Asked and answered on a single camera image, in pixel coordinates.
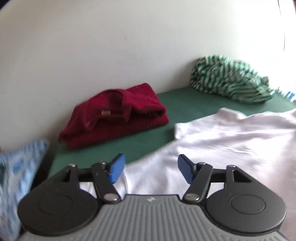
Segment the white t-shirt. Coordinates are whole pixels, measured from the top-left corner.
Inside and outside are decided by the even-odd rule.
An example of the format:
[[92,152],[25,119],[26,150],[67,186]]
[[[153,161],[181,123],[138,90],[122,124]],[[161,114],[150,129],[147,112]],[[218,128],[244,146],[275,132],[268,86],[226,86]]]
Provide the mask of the white t-shirt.
[[287,206],[280,231],[295,240],[295,110],[246,116],[221,108],[177,123],[172,142],[125,166],[115,184],[119,195],[183,195],[188,184],[177,166],[180,154],[216,169],[236,165],[267,186]]

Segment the folded dark red sweater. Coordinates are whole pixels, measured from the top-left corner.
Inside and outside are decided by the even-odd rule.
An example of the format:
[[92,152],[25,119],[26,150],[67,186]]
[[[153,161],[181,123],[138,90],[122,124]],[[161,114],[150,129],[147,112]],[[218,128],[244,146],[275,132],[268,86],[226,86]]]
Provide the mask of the folded dark red sweater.
[[104,90],[75,106],[58,140],[68,149],[85,148],[166,125],[166,111],[147,83]]

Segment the green table cloth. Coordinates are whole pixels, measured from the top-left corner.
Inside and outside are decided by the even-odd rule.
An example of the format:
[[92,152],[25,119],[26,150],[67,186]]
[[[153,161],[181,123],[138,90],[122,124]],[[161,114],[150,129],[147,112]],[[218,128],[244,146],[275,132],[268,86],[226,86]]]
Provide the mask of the green table cloth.
[[152,153],[174,139],[175,123],[185,123],[216,113],[220,108],[237,110],[245,115],[272,111],[282,113],[295,108],[295,103],[277,94],[272,100],[259,104],[244,104],[226,97],[198,92],[191,87],[168,91],[158,95],[166,107],[170,122],[159,128],[135,133],[84,149],[68,150],[61,144],[57,150],[49,175],[57,173],[67,164],[89,168],[100,161],[111,161],[117,154],[125,154],[126,163]]

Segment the blue white patterned cloth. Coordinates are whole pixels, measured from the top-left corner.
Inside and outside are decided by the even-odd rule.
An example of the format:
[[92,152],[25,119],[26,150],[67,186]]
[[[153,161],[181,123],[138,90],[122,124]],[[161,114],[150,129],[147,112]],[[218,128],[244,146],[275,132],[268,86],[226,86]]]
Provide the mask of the blue white patterned cloth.
[[17,240],[21,223],[17,207],[29,193],[50,142],[34,141],[13,151],[1,153],[1,240]]

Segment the green white striped garment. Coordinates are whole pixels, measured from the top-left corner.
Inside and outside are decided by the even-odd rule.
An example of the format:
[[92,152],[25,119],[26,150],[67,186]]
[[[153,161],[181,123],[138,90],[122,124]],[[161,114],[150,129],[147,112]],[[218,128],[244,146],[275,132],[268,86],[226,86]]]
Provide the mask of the green white striped garment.
[[267,102],[276,94],[267,76],[260,76],[241,60],[222,55],[200,57],[192,70],[190,84],[200,92],[246,104]]

